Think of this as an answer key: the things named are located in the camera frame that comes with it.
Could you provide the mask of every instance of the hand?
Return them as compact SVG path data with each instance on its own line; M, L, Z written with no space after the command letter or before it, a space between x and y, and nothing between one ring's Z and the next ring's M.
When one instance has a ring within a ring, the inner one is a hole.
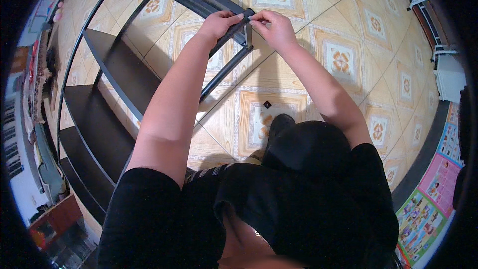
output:
M272 24L270 28L266 27L267 23ZM291 21L284 15L263 9L251 17L250 24L279 54L290 46L298 45Z
M212 47L214 47L214 45L217 44L218 39L226 34L229 27L239 23L243 18L244 14L234 15L230 11L218 11L206 18L196 35L199 35L206 40L210 40L213 44Z

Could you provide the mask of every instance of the black shelf board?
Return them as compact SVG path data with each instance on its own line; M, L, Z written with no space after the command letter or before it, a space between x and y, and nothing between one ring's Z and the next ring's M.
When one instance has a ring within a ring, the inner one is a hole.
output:
M103 225L106 216L105 210L103 210L103 208L98 205L96 200L91 196L88 189L86 189L84 184L81 182L80 178L73 170L73 167L71 166L68 158L63 158L60 160L60 167L63 170L66 179L70 183L70 186L73 188L83 205L85 205L85 207L88 209L91 215L93 215L96 221L98 221L99 224Z
M76 174L103 210L108 209L115 186L98 167L75 127L60 130L63 148Z
M67 86L64 99L81 138L100 169L116 184L135 140L93 85Z
M119 97L142 120L160 79L116 36L85 29L83 37Z

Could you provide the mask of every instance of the finger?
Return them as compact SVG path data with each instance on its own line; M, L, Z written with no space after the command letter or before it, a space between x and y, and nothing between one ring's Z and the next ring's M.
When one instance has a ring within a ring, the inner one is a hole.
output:
M213 13L212 15L218 15L221 18L228 18L234 14L231 11L218 11L216 13Z
M252 15L251 20L266 20L271 22L272 19L274 18L274 12L263 9L259 13Z
M257 32L261 36L265 37L267 33L269 33L269 29L262 22L257 20L251 20L249 23L257 30Z
M234 24L237 24L237 23L239 23L242 19L244 19L244 14L239 14L239 15L235 15L235 16L229 17L229 18L228 18L228 25L229 25L229 26L232 26L232 25L234 25Z

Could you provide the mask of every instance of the wooden cabinet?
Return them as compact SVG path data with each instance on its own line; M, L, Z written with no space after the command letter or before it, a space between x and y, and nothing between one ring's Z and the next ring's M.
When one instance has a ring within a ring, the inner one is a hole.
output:
M29 227L30 234L39 248L45 250L81 217L81 211L73 194L43 213Z

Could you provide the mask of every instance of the tile grout line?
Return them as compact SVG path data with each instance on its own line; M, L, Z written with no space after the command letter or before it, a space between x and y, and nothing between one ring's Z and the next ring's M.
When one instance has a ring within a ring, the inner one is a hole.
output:
M204 131L206 131L206 133L207 133L209 136L211 136L211 138L221 147L221 149L224 150L224 152L226 152L226 154L227 154L231 159L233 159L235 162L237 162L237 160L236 160L233 156L231 156L231 154L209 133L209 131L206 130L206 128L204 128L203 125L201 125L201 123L200 123L199 121L197 122L197 124L200 125L201 128L204 129Z

